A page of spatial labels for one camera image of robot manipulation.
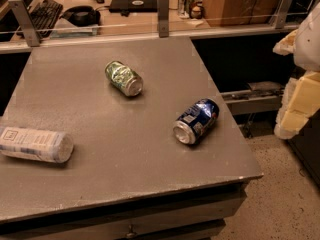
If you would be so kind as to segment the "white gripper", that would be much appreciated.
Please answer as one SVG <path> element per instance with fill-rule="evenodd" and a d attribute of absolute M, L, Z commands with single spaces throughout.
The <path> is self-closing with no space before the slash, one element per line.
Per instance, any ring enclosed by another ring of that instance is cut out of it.
<path fill-rule="evenodd" d="M 299 79 L 290 78 L 285 86 L 282 106 L 276 117 L 274 134 L 291 139 L 320 109 L 320 3 L 300 24 L 273 47 L 286 56 L 294 53 L 294 63 L 307 71 Z"/>

